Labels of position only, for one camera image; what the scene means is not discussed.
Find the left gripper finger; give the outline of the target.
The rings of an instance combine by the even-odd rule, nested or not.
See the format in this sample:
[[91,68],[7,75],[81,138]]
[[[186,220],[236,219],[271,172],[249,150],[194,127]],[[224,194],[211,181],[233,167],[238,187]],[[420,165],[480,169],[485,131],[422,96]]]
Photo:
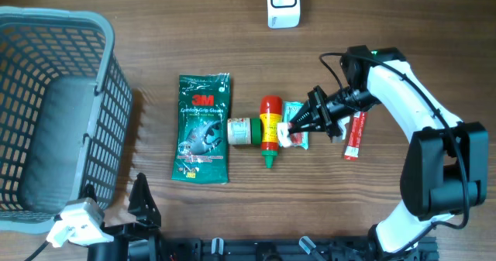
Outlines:
[[128,212],[150,228],[161,227],[161,214],[156,206],[144,173],[138,173],[129,196]]
[[80,193],[80,196],[79,196],[80,199],[84,199],[84,198],[90,198],[92,199],[93,201],[97,201],[97,196],[96,196],[96,193],[95,193],[95,188],[92,184],[86,184],[81,193]]

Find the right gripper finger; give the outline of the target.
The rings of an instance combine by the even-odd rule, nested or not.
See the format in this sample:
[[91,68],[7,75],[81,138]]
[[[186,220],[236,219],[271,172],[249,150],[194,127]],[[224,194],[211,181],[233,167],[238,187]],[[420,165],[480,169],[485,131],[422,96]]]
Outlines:
[[312,121],[312,107],[309,101],[306,101],[290,120],[292,125],[307,125]]
[[321,132],[322,127],[319,123],[309,123],[305,125],[299,125],[296,123],[288,123],[288,132],[290,134],[303,133],[303,132]]

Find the teal wet wipes pack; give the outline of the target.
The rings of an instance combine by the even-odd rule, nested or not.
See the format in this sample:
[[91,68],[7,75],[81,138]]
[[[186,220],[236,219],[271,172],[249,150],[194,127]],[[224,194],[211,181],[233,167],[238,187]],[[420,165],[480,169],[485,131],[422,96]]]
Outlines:
[[[285,101],[283,106],[283,122],[290,122],[301,109],[303,103],[299,101]],[[309,141],[307,132],[291,134],[290,137],[292,146],[308,149]]]

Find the red white snack packet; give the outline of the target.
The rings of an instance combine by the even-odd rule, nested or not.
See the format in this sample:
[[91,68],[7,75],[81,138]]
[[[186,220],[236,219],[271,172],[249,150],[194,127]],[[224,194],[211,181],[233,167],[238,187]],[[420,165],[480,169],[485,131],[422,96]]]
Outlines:
[[290,122],[279,122],[277,124],[278,142],[284,148],[303,145],[303,134],[301,132],[290,133],[291,128],[292,124]]

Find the red chili sauce bottle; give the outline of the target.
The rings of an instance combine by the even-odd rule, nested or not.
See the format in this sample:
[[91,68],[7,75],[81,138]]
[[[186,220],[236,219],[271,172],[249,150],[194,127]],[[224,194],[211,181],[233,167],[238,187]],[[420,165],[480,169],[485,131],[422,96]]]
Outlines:
[[278,156],[277,124],[282,122],[283,101],[279,96],[267,95],[260,103],[260,120],[262,124],[261,156],[265,167],[271,169]]

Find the red candy stick pack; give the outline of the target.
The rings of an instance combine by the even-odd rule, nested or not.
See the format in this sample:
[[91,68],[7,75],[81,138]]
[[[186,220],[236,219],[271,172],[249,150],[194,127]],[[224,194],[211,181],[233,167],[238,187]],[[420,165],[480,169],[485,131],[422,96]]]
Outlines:
[[343,154],[345,160],[354,161],[358,159],[360,144],[363,138],[363,132],[364,132],[366,120],[367,120],[366,112],[357,112],[353,116],[350,136],[348,138],[348,143]]

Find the white jar green lid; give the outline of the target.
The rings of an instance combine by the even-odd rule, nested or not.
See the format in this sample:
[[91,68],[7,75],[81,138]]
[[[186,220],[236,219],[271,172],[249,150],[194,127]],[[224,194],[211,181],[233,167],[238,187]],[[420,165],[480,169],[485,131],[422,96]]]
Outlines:
[[262,143],[261,120],[259,118],[229,118],[227,134],[230,145],[260,145]]

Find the green 3M gloves package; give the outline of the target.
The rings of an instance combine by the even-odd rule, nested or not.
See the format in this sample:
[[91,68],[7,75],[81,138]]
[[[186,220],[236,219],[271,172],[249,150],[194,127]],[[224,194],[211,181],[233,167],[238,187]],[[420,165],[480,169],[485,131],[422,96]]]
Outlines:
[[229,182],[226,126],[230,98],[227,73],[179,77],[172,180],[194,184]]

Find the white barcode scanner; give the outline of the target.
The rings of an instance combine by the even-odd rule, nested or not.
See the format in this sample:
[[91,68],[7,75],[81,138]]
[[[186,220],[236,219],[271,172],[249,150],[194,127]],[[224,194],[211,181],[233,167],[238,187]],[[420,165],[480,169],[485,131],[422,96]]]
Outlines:
[[301,17],[301,0],[267,0],[267,25],[271,29],[296,27]]

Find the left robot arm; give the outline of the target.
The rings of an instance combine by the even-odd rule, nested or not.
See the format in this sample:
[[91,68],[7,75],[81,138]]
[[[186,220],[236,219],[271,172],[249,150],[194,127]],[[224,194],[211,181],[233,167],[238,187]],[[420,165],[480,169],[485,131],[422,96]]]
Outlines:
[[88,247],[88,259],[100,261],[161,260],[161,214],[156,206],[144,173],[138,173],[129,196],[128,212],[136,217],[123,225],[102,226],[111,242]]

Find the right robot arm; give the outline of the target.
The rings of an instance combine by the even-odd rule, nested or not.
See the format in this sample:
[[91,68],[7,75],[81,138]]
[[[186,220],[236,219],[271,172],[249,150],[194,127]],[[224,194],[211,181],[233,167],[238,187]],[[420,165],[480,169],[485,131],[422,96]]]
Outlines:
[[301,132],[343,134],[344,120],[383,105],[408,140],[400,178],[401,201],[373,225],[358,246],[341,243],[329,255],[361,260],[425,259],[429,233],[439,227],[465,228],[470,209],[487,197],[489,136],[479,122],[465,122],[443,107],[419,82],[395,47],[352,46],[339,54],[345,81],[334,94],[320,87],[288,122],[277,126],[283,146]]

